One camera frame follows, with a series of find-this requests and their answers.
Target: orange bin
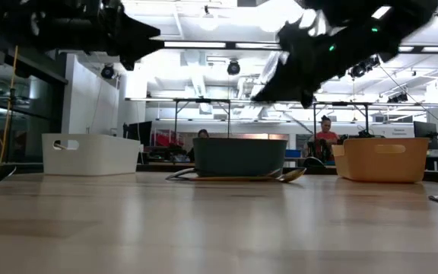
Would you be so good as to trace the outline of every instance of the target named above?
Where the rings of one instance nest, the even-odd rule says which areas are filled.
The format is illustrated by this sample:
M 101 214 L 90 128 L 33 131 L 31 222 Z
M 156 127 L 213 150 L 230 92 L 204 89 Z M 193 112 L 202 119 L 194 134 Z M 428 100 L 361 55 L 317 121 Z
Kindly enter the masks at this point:
M 362 182 L 413 183 L 424 178 L 428 138 L 348 139 L 333 145 L 338 175 Z

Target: table surface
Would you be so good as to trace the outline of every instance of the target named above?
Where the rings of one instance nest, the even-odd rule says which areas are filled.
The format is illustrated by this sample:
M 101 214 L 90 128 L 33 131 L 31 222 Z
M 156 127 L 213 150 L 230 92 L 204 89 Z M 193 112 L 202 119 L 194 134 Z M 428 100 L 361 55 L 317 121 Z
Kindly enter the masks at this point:
M 0 273 L 438 273 L 438 184 L 0 183 Z

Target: ceiling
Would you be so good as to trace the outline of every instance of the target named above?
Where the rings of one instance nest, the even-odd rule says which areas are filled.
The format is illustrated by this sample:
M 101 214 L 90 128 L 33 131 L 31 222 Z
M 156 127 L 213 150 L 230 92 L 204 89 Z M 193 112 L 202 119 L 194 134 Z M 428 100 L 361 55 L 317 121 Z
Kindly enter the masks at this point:
M 254 8 L 238 7 L 238 0 L 122 1 L 129 16 L 160 28 L 161 39 L 165 40 L 271 42 L 275 41 L 275 31 L 283 22 L 296 20 L 303 12 L 294 0 L 269 0 Z M 205 5 L 210 14 L 205 14 Z M 438 18 L 405 42 L 438 45 Z M 244 78 L 257 79 L 264 72 L 269 56 L 267 51 L 162 49 L 144 57 L 139 66 L 148 72 L 148 90 L 152 95 L 170 96 L 173 91 L 174 97 L 181 97 L 187 86 L 198 84 L 194 78 L 197 75 L 203 81 L 199 84 L 208 89 L 215 87 L 216 91 L 222 87 L 225 94 L 229 94 L 231 88 L 240 89 Z M 226 72 L 230 59 L 237 59 L 241 66 L 238 76 L 229 76 Z M 79 60 L 94 68 L 102 67 L 104 62 L 114 62 L 118 70 L 122 70 L 117 59 L 103 53 L 81 54 Z M 411 94 L 423 94 L 427 86 L 438 79 L 438 55 L 400 55 L 382 67 L 354 83 L 349 77 L 327 81 L 322 86 L 322 95 L 335 100 L 347 99 L 353 94 L 376 98 L 400 91 L 400 85 L 406 85 Z

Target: blue object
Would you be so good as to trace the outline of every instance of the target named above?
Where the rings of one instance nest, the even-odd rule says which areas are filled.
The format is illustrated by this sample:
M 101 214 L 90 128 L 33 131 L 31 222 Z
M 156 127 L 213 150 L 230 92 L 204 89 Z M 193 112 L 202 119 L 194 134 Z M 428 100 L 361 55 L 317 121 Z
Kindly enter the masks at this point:
M 285 151 L 285 157 L 286 158 L 300 158 L 302 155 L 301 151 L 295 150 L 295 149 L 287 149 Z

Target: woman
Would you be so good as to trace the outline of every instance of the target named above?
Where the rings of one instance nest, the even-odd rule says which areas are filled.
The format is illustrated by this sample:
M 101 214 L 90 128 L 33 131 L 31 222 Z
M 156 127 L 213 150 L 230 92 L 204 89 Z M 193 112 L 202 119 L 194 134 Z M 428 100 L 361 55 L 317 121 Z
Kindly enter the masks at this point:
M 205 129 L 201 129 L 201 130 L 198 131 L 197 137 L 199 137 L 199 138 L 209 138 L 209 132 L 207 132 L 207 130 L 205 130 Z M 194 148 L 192 148 L 190 150 L 190 152 L 187 154 L 187 156 L 189 157 L 191 163 L 193 163 L 195 161 Z
M 329 147 L 329 149 L 331 149 L 332 152 L 332 145 L 336 145 L 338 143 L 339 140 L 339 136 L 337 134 L 335 134 L 334 132 L 331 132 L 331 120 L 327 117 L 327 116 L 323 116 L 322 117 L 322 121 L 321 121 L 321 132 L 317 132 L 316 134 L 316 139 L 317 141 L 319 140 L 325 140 L 325 143 L 327 144 L 327 146 Z M 313 136 L 309 139 L 309 142 L 314 142 L 314 138 Z M 321 146 L 319 143 L 315 144 L 316 147 L 316 154 L 317 157 L 320 157 L 321 154 Z M 309 154 L 309 147 L 308 147 L 308 143 L 305 144 L 304 146 L 304 152 L 305 155 Z

